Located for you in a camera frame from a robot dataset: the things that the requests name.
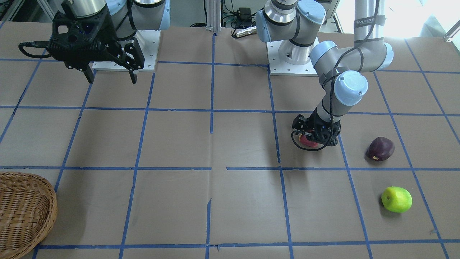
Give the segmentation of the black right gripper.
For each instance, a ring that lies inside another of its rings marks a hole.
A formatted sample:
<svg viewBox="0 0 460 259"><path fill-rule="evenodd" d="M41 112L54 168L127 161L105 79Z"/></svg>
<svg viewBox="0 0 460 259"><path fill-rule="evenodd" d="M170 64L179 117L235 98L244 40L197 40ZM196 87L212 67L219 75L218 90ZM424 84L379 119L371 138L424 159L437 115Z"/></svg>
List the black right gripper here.
<svg viewBox="0 0 460 259"><path fill-rule="evenodd" d="M83 70L90 84L93 61L111 61L129 70L133 84L144 57L136 40L121 45L106 4L63 4L55 14L47 51L67 66Z"/></svg>

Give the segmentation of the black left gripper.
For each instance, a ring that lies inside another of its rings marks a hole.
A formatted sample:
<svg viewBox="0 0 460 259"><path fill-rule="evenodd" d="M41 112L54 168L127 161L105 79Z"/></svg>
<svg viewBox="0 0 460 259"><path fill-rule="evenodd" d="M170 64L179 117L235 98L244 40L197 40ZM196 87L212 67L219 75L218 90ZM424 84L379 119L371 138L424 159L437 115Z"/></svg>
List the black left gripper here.
<svg viewBox="0 0 460 259"><path fill-rule="evenodd" d="M293 135L296 135L295 143L300 143L298 137L300 134L307 135L307 138L320 145L336 146L338 144L338 135L340 134L340 121L323 121L318 115L312 114L305 118L299 114L294 118L292 123Z"/></svg>

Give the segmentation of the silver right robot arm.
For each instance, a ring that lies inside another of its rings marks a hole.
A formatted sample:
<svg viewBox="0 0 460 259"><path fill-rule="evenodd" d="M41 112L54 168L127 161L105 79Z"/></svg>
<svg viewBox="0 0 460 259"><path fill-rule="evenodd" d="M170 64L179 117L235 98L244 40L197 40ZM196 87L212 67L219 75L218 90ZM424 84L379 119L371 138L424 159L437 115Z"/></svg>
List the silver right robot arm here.
<svg viewBox="0 0 460 259"><path fill-rule="evenodd" d="M95 61L124 67L136 83L145 64L136 34L169 28L169 6L167 0L63 0L46 50L67 68L83 72L89 83Z"/></svg>

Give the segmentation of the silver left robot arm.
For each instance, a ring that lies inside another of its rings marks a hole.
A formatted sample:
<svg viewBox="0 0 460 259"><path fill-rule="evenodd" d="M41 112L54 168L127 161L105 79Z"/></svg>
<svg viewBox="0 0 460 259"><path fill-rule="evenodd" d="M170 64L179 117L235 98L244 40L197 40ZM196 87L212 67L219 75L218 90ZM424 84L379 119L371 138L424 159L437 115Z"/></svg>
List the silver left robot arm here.
<svg viewBox="0 0 460 259"><path fill-rule="evenodd" d="M309 117L298 115L291 138L297 148L320 151L338 144L343 116L368 90L363 72L391 64L394 52L384 40L385 1L356 0L354 44L339 48L333 41L314 44L326 18L315 0L268 0L255 15L262 42L281 41L280 55L290 64L311 63L325 95Z"/></svg>

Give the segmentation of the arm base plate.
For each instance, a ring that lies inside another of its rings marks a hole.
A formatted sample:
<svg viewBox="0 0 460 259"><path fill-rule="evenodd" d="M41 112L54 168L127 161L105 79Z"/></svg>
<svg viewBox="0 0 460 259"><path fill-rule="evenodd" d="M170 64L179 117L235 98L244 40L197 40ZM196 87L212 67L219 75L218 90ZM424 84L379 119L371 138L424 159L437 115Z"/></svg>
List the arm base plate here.
<svg viewBox="0 0 460 259"><path fill-rule="evenodd" d="M309 57L318 38L311 46L296 46L290 40L267 42L270 74L274 76L312 76L317 73Z"/></svg>
<svg viewBox="0 0 460 259"><path fill-rule="evenodd" d="M144 66L139 72L154 72L160 45L161 31L137 31L135 38L138 40L144 57ZM93 62L93 69L107 72L127 72L123 66L115 62Z"/></svg>

